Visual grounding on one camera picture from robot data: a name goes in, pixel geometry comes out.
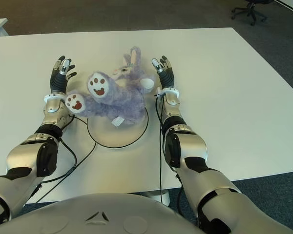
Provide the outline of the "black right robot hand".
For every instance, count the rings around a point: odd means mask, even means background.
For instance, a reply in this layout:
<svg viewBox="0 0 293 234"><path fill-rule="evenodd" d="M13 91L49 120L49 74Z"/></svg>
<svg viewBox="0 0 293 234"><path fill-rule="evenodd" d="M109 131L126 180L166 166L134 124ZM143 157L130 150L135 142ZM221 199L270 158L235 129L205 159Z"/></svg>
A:
<svg viewBox="0 0 293 234"><path fill-rule="evenodd" d="M173 88L174 73L168 58L162 56L159 61L156 58L153 58L151 63L159 76L162 88Z"/></svg>

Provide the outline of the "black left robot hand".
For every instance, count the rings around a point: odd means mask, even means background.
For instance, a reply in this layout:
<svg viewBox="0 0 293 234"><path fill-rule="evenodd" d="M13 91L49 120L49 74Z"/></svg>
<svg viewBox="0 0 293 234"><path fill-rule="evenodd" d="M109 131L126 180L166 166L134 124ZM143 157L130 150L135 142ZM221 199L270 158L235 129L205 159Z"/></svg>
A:
<svg viewBox="0 0 293 234"><path fill-rule="evenodd" d="M71 65L71 59L60 56L52 69L50 77L51 92L66 93L68 81L77 75L77 72L71 72L75 65Z"/></svg>

